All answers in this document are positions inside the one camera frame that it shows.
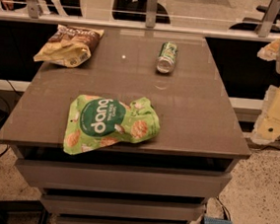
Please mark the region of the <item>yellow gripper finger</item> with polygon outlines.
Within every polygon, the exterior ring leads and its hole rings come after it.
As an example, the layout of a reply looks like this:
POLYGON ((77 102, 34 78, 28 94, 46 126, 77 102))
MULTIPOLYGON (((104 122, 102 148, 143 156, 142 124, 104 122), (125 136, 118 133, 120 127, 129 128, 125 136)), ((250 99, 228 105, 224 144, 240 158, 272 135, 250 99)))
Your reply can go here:
POLYGON ((280 39, 276 39, 259 50, 257 56, 266 61, 275 60, 279 52, 279 47, 280 39))
POLYGON ((270 85, 265 92, 262 112, 254 123, 250 139, 255 144, 266 145, 280 136, 280 86, 270 85))

